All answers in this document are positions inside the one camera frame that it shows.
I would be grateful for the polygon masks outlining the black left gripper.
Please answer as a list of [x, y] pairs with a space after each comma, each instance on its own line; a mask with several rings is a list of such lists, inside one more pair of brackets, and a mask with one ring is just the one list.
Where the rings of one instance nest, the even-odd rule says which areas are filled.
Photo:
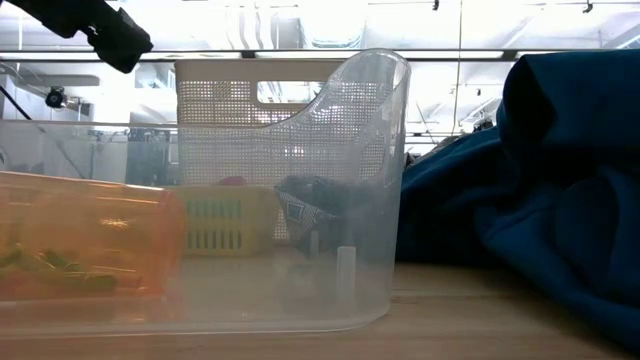
[[116, 70], [128, 74], [143, 54], [154, 45], [151, 37], [123, 9], [97, 4], [87, 28], [87, 40], [98, 57]]

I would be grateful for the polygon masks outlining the orange pill bottle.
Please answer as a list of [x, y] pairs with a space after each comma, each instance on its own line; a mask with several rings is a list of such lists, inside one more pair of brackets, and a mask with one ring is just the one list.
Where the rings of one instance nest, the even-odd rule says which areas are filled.
[[185, 215], [162, 188], [0, 171], [0, 301], [160, 295]]

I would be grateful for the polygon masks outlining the grey patterned garment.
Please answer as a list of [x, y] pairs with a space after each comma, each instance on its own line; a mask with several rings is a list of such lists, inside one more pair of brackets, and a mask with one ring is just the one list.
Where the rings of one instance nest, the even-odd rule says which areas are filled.
[[371, 188], [364, 182], [349, 183], [312, 175], [290, 175], [274, 190], [284, 213], [293, 246], [310, 257], [317, 232], [317, 251], [334, 252], [349, 242], [348, 220], [363, 212], [371, 199]]

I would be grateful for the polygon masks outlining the clear plastic bin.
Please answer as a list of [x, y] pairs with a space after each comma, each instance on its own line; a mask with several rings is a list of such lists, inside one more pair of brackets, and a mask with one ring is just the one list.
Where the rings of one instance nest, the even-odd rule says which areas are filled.
[[[0, 171], [172, 191], [181, 181], [175, 123], [0, 120]], [[348, 220], [356, 248], [355, 299], [336, 296], [337, 248], [310, 257], [289, 239], [280, 213], [270, 250], [252, 256], [185, 252], [160, 295], [0, 301], [0, 338], [156, 333], [331, 331], [383, 316], [390, 305], [401, 182], [369, 186]]]

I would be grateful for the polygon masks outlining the dark blue garment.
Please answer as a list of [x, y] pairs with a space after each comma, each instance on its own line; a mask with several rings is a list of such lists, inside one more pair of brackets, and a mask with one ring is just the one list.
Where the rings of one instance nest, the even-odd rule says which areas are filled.
[[640, 49], [526, 55], [403, 174], [400, 262], [507, 266], [640, 357]]

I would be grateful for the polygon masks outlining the black hanging device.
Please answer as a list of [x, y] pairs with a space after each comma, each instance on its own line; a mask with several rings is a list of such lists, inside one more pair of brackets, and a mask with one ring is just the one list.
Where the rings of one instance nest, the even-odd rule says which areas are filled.
[[67, 102], [63, 87], [51, 87], [45, 98], [45, 104], [53, 109], [63, 109], [67, 106]]

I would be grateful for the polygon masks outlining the white perforated laundry basket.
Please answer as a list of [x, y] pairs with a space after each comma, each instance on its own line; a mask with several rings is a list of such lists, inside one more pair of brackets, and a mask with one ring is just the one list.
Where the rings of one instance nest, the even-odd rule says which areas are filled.
[[410, 69], [397, 54], [181, 60], [175, 69], [183, 184], [400, 183]]

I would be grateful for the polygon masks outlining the small yellow plastic basket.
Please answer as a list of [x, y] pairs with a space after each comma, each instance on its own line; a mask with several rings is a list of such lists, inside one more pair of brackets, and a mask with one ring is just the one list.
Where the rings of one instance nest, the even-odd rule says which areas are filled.
[[175, 186], [186, 211], [185, 252], [252, 256], [273, 246], [280, 203], [259, 186]]

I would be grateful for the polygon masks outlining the small white tube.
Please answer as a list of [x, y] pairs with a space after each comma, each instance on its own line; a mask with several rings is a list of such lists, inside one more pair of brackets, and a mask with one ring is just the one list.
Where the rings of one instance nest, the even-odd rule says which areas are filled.
[[338, 302], [347, 306], [355, 299], [356, 248], [341, 246], [337, 249], [336, 296]]

